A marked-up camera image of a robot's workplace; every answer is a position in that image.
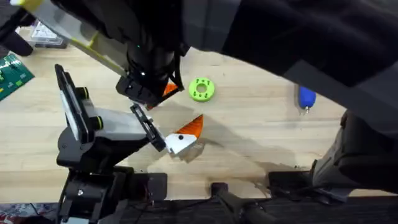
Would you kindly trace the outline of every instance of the black clamp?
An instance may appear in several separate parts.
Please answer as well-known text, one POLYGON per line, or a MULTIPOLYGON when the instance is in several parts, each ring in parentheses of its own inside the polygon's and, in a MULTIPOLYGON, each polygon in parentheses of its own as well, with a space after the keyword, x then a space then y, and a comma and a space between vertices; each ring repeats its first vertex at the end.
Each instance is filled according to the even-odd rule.
POLYGON ((147 133, 147 139, 150 143, 156 148, 156 150, 159 152, 162 151, 166 147, 166 143, 152 124, 152 121, 147 118, 138 104, 134 103, 130 107, 130 110, 136 115, 137 119, 141 123, 142 128, 144 128, 147 133))

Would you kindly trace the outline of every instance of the robotic arm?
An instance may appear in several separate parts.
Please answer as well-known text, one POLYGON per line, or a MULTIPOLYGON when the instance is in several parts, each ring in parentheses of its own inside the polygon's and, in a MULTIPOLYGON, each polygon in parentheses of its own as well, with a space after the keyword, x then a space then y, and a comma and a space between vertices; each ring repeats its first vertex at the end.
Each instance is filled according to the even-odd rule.
POLYGON ((189 47, 244 60, 322 94, 348 112, 308 184, 340 201, 355 188, 398 192, 395 1, 11 2, 118 73, 117 91, 148 107, 183 90, 180 57, 189 47), (165 95, 169 80, 176 88, 165 95))

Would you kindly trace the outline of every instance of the orange triangular piece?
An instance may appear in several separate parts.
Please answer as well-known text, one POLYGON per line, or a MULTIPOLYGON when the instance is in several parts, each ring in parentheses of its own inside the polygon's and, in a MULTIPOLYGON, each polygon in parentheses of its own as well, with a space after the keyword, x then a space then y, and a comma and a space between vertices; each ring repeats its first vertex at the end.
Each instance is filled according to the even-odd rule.
POLYGON ((199 138, 201 130, 203 128, 203 115, 199 115, 193 121, 179 129, 176 134, 193 134, 199 138))
POLYGON ((166 95, 166 94, 170 93, 171 91, 175 90, 176 88, 177 88, 177 85, 176 85, 176 84, 173 84, 173 83, 167 84, 166 89, 164 90, 163 95, 166 95))
MULTIPOLYGON (((173 83, 167 84, 166 88, 164 89, 163 96, 166 95, 166 94, 168 94, 168 93, 170 93, 171 91, 175 90, 176 88, 177 88, 177 85, 176 85, 176 84, 173 84, 173 83)), ((147 108, 147 110, 151 110, 151 109, 153 109, 154 107, 153 107, 153 106, 146 105, 146 108, 147 108)))

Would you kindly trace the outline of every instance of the white plastic part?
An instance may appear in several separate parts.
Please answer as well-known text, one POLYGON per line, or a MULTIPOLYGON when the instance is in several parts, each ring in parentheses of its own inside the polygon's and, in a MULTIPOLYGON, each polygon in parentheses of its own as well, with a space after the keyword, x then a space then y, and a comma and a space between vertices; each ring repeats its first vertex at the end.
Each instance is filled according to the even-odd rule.
POLYGON ((166 148, 168 152, 178 154, 184 149, 192 146, 197 137, 193 134, 170 134, 165 138, 166 148))
POLYGON ((69 127, 72 130, 73 136, 75 137, 76 141, 79 141, 77 124, 76 124, 75 119, 73 118, 72 112, 70 111, 70 107, 69 107, 68 101, 65 98, 65 95, 63 94, 63 91, 60 91, 60 94, 61 94, 61 101, 62 101, 63 110, 65 111, 65 114, 66 114, 66 116, 68 118, 69 127))
POLYGON ((132 112, 95 108, 90 100, 83 100, 83 105, 89 117, 102 118, 104 128, 95 132, 96 137, 114 141, 140 140, 146 137, 144 128, 132 112))

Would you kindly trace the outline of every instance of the black metal bracket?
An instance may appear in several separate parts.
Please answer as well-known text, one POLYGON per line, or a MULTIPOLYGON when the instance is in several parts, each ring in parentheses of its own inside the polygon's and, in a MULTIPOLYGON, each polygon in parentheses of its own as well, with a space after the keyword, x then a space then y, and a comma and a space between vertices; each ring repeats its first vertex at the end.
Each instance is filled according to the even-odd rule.
POLYGON ((147 133, 147 139, 149 142, 152 143, 156 150, 159 152, 162 151, 166 147, 166 143, 152 124, 152 121, 147 118, 138 104, 134 103, 130 107, 130 110, 136 115, 138 121, 141 123, 142 128, 144 128, 145 132, 147 133))
POLYGON ((60 196, 57 220, 67 223, 73 217, 98 223, 104 218, 120 218, 115 213, 124 209, 121 207, 128 200, 164 200, 166 196, 166 174, 135 174, 131 167, 115 167, 110 174, 70 170, 60 196))
POLYGON ((139 66, 135 63, 131 65, 131 67, 134 67, 135 69, 127 71, 127 76, 119 79, 116 84, 116 90, 119 94, 127 96, 135 102, 142 103, 153 108, 179 91, 184 90, 180 72, 180 55, 177 52, 175 52, 172 63, 160 72, 164 73, 166 77, 162 81, 155 78, 151 79, 142 77, 141 74, 144 72, 140 71, 138 69, 139 66), (164 90, 169 79, 176 84, 177 89, 165 95, 164 90))

